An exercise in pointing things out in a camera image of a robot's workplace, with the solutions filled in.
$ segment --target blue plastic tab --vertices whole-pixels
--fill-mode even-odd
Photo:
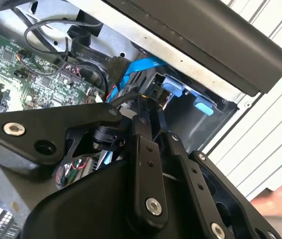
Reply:
[[[165,77],[165,80],[162,83],[162,88],[172,93],[176,97],[181,97],[183,94],[183,90],[185,89],[182,84],[176,82],[168,76]]]
[[[214,113],[214,110],[212,109],[213,104],[202,96],[197,96],[193,105],[208,116],[211,116]]]

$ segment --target white wall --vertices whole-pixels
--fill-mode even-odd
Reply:
[[[223,0],[282,47],[282,0]],[[210,155],[249,200],[282,185],[282,79]]]

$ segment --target microchip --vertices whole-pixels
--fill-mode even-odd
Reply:
[[[42,84],[43,86],[48,87],[48,86],[50,85],[50,82],[51,82],[51,79],[44,77],[44,78],[42,79],[42,81],[41,81],[41,84]]]
[[[12,54],[8,51],[4,51],[3,55],[2,55],[3,59],[5,59],[6,61],[11,61],[12,59]]]

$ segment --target red wire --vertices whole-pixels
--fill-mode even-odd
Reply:
[[[75,170],[83,169],[84,167],[86,167],[88,161],[89,161],[89,158],[87,158],[87,160],[85,161],[85,163],[84,163],[83,165],[81,165],[80,167],[76,167],[76,166],[74,165],[74,163],[72,163],[72,168],[75,169]]]
[[[112,91],[114,90],[115,87],[116,87],[116,86],[113,86],[113,87],[112,87],[112,90],[111,90],[111,92],[107,95],[106,99],[109,99],[109,97],[110,97],[110,95],[112,94]]]

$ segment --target black plastic cover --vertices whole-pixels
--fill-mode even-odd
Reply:
[[[103,0],[244,93],[282,77],[282,49],[220,0]]]

